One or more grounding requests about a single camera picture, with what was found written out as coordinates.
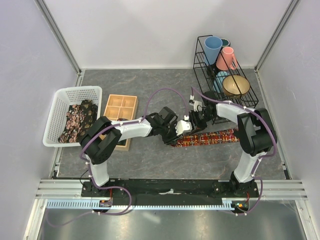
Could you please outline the multicolour patchwork tie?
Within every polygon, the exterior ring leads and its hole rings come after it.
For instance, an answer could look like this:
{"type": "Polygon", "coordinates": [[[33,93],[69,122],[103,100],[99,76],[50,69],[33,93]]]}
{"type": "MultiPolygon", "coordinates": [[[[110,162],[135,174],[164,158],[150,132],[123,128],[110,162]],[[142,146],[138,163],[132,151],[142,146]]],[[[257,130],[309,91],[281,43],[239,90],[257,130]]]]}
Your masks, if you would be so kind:
{"type": "Polygon", "coordinates": [[[234,135],[235,129],[226,129],[215,132],[197,133],[184,136],[172,147],[197,147],[216,144],[237,143],[240,140],[234,135]]]}

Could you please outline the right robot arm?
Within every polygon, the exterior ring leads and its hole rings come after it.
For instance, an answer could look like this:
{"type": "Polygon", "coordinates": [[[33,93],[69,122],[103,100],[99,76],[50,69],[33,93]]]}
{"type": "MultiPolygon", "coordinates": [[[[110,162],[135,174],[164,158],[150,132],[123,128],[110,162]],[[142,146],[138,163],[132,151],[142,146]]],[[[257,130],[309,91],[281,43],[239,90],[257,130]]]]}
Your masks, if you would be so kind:
{"type": "Polygon", "coordinates": [[[242,196],[254,185],[256,170],[268,152],[277,152],[277,135],[270,115],[265,108],[253,109],[236,104],[230,100],[220,101],[200,94],[204,102],[197,101],[190,95],[189,104],[193,110],[189,112],[189,120],[193,132],[200,132],[215,118],[227,119],[237,124],[234,136],[242,148],[241,158],[231,173],[229,191],[235,197],[242,196]]]}

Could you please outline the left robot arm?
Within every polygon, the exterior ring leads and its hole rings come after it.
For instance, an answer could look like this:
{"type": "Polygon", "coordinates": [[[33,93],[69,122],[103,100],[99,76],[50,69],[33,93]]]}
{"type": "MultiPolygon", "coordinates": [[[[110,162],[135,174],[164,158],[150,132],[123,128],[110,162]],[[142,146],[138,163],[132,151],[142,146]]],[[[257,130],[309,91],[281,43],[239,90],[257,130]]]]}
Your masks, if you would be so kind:
{"type": "Polygon", "coordinates": [[[99,197],[110,191],[107,160],[119,142],[132,138],[146,138],[160,135],[166,145],[177,142],[183,135],[183,126],[178,116],[168,107],[157,113],[125,121],[111,121],[100,117],[79,138],[82,148],[80,156],[87,161],[89,175],[94,182],[92,191],[99,197]]]}

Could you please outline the light blue cup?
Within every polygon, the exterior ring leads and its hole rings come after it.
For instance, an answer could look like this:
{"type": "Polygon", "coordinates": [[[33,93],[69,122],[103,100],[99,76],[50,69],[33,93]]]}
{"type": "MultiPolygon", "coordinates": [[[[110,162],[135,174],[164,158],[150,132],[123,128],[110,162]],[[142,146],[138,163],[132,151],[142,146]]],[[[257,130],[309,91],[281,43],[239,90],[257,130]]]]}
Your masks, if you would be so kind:
{"type": "Polygon", "coordinates": [[[215,80],[213,82],[213,88],[214,88],[214,90],[216,90],[216,92],[218,92],[218,93],[223,92],[223,81],[229,75],[230,74],[227,71],[219,71],[216,74],[215,80]]]}

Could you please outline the wooden bowl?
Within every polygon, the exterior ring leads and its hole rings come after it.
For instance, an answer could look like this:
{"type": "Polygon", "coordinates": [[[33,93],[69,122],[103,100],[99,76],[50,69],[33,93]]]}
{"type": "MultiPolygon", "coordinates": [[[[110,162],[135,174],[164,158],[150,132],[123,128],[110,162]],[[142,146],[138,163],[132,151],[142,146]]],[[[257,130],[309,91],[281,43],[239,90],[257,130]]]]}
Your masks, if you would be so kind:
{"type": "Polygon", "coordinates": [[[222,83],[223,93],[230,98],[238,99],[246,95],[251,85],[249,81],[240,75],[229,75],[222,83]]]}

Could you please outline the wooden compartment box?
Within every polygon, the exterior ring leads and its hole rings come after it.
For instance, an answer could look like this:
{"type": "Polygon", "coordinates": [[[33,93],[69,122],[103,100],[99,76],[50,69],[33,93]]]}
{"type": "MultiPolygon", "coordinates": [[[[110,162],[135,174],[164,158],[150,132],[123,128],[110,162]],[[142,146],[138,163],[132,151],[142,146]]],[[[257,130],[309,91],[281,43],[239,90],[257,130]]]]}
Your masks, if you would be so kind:
{"type": "Polygon", "coordinates": [[[119,118],[134,120],[138,108],[138,97],[135,95],[110,94],[103,116],[111,121],[119,118]]]}

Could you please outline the pink mug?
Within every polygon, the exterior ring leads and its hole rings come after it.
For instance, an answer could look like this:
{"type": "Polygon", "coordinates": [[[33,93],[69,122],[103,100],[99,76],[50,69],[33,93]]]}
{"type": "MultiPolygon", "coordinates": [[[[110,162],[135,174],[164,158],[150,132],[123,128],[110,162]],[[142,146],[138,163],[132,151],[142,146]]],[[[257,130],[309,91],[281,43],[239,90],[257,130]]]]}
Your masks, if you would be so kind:
{"type": "Polygon", "coordinates": [[[232,47],[226,46],[222,48],[217,58],[216,66],[221,71],[237,69],[238,62],[232,47]]]}

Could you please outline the blue plastic cup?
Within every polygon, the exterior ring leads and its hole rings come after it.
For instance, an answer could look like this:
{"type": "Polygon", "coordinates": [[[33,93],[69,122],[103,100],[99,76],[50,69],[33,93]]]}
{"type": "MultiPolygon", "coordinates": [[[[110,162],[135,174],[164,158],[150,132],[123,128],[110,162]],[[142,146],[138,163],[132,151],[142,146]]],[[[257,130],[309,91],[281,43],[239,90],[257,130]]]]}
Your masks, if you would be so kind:
{"type": "Polygon", "coordinates": [[[204,62],[207,66],[213,65],[220,53],[223,41],[216,36],[209,36],[204,41],[204,62]]]}

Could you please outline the dark green cup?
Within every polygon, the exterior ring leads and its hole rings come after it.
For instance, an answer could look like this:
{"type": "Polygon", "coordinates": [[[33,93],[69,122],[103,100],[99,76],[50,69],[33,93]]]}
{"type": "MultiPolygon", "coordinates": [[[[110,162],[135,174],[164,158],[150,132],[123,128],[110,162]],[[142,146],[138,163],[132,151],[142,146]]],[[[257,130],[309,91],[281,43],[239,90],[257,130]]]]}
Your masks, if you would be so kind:
{"type": "Polygon", "coordinates": [[[231,46],[231,42],[228,39],[222,38],[221,40],[222,40],[222,47],[223,48],[231,46]]]}

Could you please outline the black gold patterned tie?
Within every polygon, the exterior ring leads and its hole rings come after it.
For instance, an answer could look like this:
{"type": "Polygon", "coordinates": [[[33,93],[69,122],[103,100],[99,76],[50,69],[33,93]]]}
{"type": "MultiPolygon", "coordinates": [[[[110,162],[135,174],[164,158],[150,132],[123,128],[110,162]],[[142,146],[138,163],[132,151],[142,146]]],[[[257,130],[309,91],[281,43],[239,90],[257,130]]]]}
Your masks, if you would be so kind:
{"type": "Polygon", "coordinates": [[[98,106],[92,100],[83,100],[80,104],[79,122],[82,131],[87,130],[96,121],[98,106]]]}

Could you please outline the floral black pink tie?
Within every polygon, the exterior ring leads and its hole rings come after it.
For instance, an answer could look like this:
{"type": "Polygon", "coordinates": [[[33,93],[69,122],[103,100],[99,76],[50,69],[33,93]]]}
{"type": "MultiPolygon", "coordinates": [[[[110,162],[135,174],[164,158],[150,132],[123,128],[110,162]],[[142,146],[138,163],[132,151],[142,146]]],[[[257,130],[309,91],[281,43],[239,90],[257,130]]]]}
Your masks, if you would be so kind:
{"type": "Polygon", "coordinates": [[[66,113],[66,124],[58,142],[62,144],[76,143],[78,136],[83,129],[85,115],[80,104],[70,105],[66,113]]]}

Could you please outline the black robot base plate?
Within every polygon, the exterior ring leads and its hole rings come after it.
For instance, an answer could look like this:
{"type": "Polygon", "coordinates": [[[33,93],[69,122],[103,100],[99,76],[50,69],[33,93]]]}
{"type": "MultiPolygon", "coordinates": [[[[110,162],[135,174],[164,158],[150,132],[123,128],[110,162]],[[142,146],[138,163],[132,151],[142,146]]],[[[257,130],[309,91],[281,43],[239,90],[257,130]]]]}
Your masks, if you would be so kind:
{"type": "Polygon", "coordinates": [[[234,180],[213,179],[121,179],[112,178],[105,187],[123,187],[129,191],[133,201],[142,199],[162,199],[175,196],[179,199],[190,198],[257,198],[257,183],[235,183],[234,180]]]}

